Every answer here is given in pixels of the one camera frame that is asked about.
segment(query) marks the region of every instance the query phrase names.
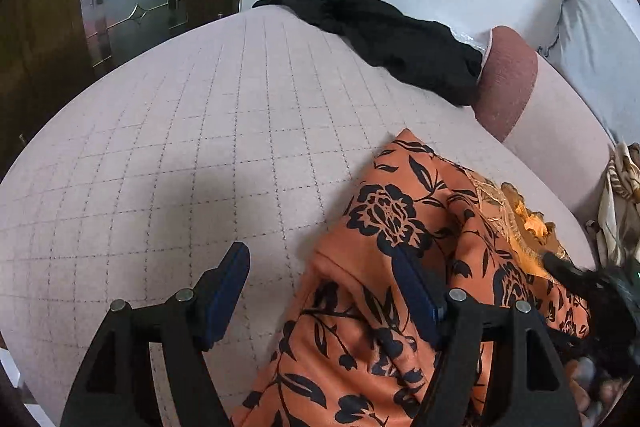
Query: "orange clothing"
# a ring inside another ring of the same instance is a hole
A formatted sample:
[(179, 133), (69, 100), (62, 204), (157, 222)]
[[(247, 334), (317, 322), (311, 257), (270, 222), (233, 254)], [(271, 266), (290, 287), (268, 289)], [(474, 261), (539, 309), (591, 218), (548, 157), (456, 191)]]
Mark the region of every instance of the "orange clothing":
[[(271, 362), (232, 415), (236, 427), (410, 425), (438, 354), (420, 339), (394, 278), (400, 244), (478, 301), (524, 299), (552, 327), (588, 331), (584, 302), (518, 265), (482, 214), (469, 171), (404, 130), (318, 242)], [(482, 410), (491, 357), (483, 344), (469, 425)]]

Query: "black cloth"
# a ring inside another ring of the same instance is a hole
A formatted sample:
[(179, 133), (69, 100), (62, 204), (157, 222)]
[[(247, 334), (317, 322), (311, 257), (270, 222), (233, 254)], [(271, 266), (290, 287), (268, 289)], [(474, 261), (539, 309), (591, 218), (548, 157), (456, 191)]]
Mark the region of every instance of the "black cloth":
[(439, 22), (412, 19), (381, 0), (261, 0), (254, 8), (269, 4), (347, 37), (367, 64), (386, 68), (400, 82), (432, 90), (454, 105), (472, 105), (478, 97), (482, 54)]

